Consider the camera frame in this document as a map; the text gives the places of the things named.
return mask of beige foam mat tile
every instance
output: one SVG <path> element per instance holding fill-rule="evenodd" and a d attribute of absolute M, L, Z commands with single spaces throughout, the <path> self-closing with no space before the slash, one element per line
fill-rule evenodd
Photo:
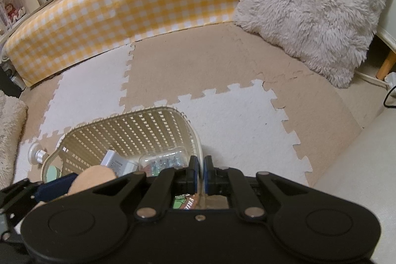
<path fill-rule="evenodd" d="M 227 29 L 227 43 L 238 44 L 248 58 L 257 75 L 263 81 L 273 81 L 278 77 L 292 79 L 299 75 L 313 74 L 302 62 L 288 56 L 278 46 L 265 42 L 260 36 L 246 33 L 233 23 L 225 23 Z"/>
<path fill-rule="evenodd" d="M 26 140 L 31 142 L 33 138 L 39 136 L 40 125 L 44 122 L 44 114 L 49 108 L 49 103 L 53 99 L 61 79 L 62 74 L 56 75 L 21 94 L 21 100 L 28 106 L 26 124 L 21 138 L 22 142 Z"/>
<path fill-rule="evenodd" d="M 286 131 L 294 130 L 300 138 L 294 148 L 300 158 L 308 156 L 313 171 L 306 179 L 313 186 L 359 135 L 360 126 L 332 85 L 316 74 L 280 78 L 264 83 L 264 88 L 276 93 L 273 105 L 288 115 Z"/>
<path fill-rule="evenodd" d="M 219 37 L 227 33 L 227 26 L 218 24 L 137 42 L 132 67 L 126 72 L 126 97 L 120 100 L 124 112 L 164 98 L 173 104 L 183 94 L 197 98 L 206 89 L 227 92 L 233 83 L 251 86 L 250 81 L 257 79 L 252 62 L 239 44 Z"/>

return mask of toy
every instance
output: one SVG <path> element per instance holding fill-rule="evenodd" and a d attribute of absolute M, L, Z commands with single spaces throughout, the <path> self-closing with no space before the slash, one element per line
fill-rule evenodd
<path fill-rule="evenodd" d="M 25 7 L 16 9 L 10 2 L 5 5 L 5 11 L 7 12 L 9 20 L 11 20 L 12 24 L 15 24 L 17 20 L 21 19 L 26 12 Z"/>

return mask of fluffy white pillow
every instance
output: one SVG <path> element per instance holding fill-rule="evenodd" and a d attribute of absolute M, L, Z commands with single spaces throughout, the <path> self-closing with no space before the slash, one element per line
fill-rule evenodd
<path fill-rule="evenodd" d="M 27 106 L 23 101 L 0 91 L 0 189 L 12 183 L 26 111 Z"/>
<path fill-rule="evenodd" d="M 365 59 L 386 0 L 240 0 L 234 21 L 336 87 Z"/>

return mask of yellow and white checkered fabric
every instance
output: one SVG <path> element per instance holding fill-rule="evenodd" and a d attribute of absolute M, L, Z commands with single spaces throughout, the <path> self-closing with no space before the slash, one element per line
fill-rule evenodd
<path fill-rule="evenodd" d="M 73 64 L 147 37 L 228 22 L 239 0 L 55 0 L 5 44 L 33 85 Z"/>

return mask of tan object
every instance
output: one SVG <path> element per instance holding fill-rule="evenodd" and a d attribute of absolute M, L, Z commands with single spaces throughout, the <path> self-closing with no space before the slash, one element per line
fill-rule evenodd
<path fill-rule="evenodd" d="M 396 53 L 390 50 L 387 58 L 385 59 L 379 71 L 377 72 L 376 75 L 377 79 L 383 81 L 384 78 L 389 74 L 395 63 L 396 63 Z"/>
<path fill-rule="evenodd" d="M 77 176 L 67 194 L 73 195 L 116 178 L 114 171 L 110 168 L 101 165 L 92 166 Z"/>

